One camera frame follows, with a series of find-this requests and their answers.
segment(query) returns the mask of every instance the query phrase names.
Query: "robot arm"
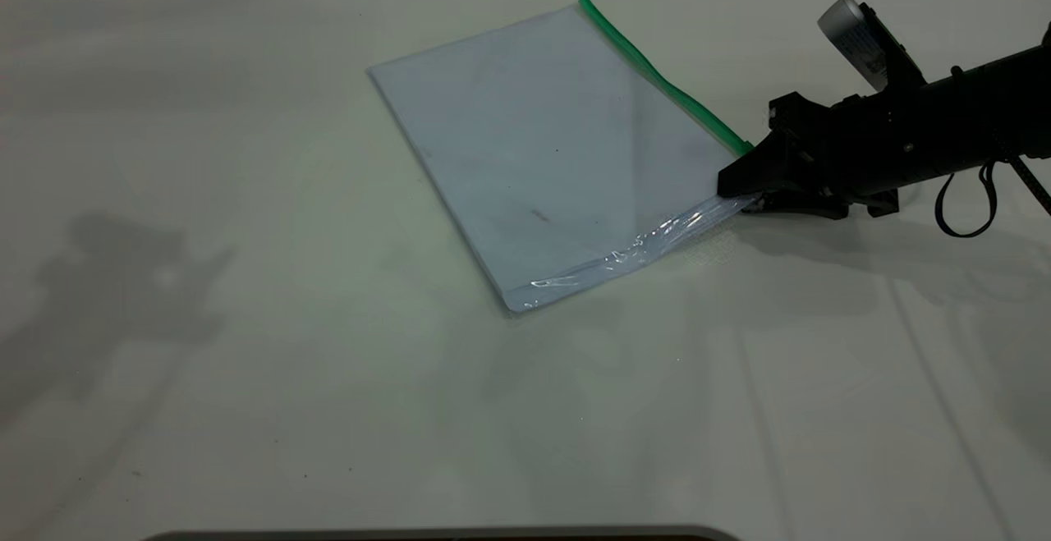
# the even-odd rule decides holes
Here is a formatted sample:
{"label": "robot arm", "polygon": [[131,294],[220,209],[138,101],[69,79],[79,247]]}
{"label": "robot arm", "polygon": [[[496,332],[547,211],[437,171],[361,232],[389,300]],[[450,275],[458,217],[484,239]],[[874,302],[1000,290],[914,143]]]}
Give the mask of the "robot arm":
{"label": "robot arm", "polygon": [[[839,0],[819,25],[878,93],[832,107],[797,92],[770,103],[770,133],[719,173],[721,196],[762,193],[746,212],[804,212],[830,220],[849,205],[898,212],[898,189],[982,167],[995,214],[992,167],[1011,164],[1051,214],[1051,197],[1021,157],[1051,155],[1051,28],[1038,47],[927,84],[869,6]],[[935,217],[941,215],[945,190]]]}

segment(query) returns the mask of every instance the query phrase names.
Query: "table surface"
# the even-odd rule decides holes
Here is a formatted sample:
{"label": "table surface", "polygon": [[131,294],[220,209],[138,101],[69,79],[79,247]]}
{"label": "table surface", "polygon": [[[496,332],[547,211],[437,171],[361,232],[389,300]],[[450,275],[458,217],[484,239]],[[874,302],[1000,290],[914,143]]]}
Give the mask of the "table surface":
{"label": "table surface", "polygon": [[[574,1],[0,0],[0,539],[1051,537],[1051,224],[1006,168],[981,238],[934,181],[503,312],[365,67]],[[833,0],[595,2],[754,142],[775,97],[870,92]],[[1051,20],[864,2],[929,80]]]}

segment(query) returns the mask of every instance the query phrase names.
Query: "plastic zipper bag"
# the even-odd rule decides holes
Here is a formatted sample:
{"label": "plastic zipper bag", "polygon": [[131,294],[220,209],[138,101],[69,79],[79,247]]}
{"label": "plastic zipper bag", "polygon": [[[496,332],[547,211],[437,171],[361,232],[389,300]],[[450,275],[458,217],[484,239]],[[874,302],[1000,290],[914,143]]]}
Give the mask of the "plastic zipper bag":
{"label": "plastic zipper bag", "polygon": [[369,74],[515,312],[642,268],[754,200],[716,196],[750,145],[590,0]]}

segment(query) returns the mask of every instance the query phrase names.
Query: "green zipper seal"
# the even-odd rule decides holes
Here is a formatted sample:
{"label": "green zipper seal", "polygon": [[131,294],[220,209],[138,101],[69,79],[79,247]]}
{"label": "green zipper seal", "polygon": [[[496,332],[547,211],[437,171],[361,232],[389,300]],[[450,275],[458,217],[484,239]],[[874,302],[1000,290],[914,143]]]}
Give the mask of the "green zipper seal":
{"label": "green zipper seal", "polygon": [[627,40],[623,34],[620,34],[619,29],[598,11],[598,7],[595,6],[592,0],[580,0],[580,6],[601,34],[620,51],[620,56],[626,59],[627,63],[631,63],[632,66],[635,66],[635,69],[639,74],[642,74],[642,77],[645,77],[651,84],[657,85],[657,88],[665,92],[674,103],[679,104],[679,107],[683,108],[686,115],[689,115],[694,121],[697,121],[700,126],[704,126],[709,133],[713,133],[721,144],[724,144],[736,155],[744,155],[746,152],[751,151],[753,146],[750,142],[742,140],[724,122],[717,119],[716,115],[713,115],[708,108],[701,106],[701,103],[691,97],[691,95],[687,95],[687,92],[682,91],[680,88],[676,88],[671,81],[665,80],[663,75],[657,70],[657,67],[653,66],[650,59],[646,59],[638,48],[635,48],[635,44],[631,40]]}

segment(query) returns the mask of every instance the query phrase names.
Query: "ziplock bag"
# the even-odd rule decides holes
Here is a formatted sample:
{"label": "ziplock bag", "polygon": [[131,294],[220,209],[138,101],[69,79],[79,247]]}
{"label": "ziplock bag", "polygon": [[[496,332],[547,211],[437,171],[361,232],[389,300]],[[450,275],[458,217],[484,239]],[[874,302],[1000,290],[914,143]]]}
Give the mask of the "ziplock bag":
{"label": "ziplock bag", "polygon": [[754,201],[716,196],[750,145],[590,0],[369,74],[515,312],[642,268]]}

